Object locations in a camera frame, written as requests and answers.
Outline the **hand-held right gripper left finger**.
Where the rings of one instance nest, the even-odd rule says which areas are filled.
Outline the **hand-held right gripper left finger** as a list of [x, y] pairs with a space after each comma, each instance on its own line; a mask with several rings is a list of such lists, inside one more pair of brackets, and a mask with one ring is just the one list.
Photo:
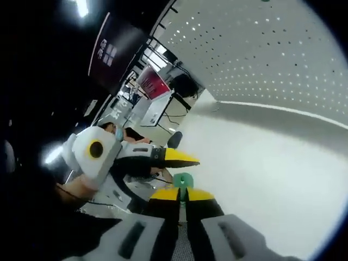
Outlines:
[[157, 190], [142, 214], [104, 232], [81, 260], [171, 260], [178, 237], [179, 188]]

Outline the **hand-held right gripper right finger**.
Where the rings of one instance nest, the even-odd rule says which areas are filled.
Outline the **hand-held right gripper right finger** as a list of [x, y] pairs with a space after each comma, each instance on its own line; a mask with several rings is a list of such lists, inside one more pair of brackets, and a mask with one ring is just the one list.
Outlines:
[[187, 188], [188, 237], [196, 260], [274, 260], [265, 237], [233, 214], [225, 215], [214, 196]]

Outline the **person's left hand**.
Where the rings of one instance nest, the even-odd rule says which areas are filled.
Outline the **person's left hand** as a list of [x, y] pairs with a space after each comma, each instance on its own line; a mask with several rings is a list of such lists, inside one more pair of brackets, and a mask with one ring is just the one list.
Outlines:
[[82, 174], [65, 184], [56, 184], [56, 191], [63, 202], [84, 202], [92, 199], [98, 192], [85, 174]]

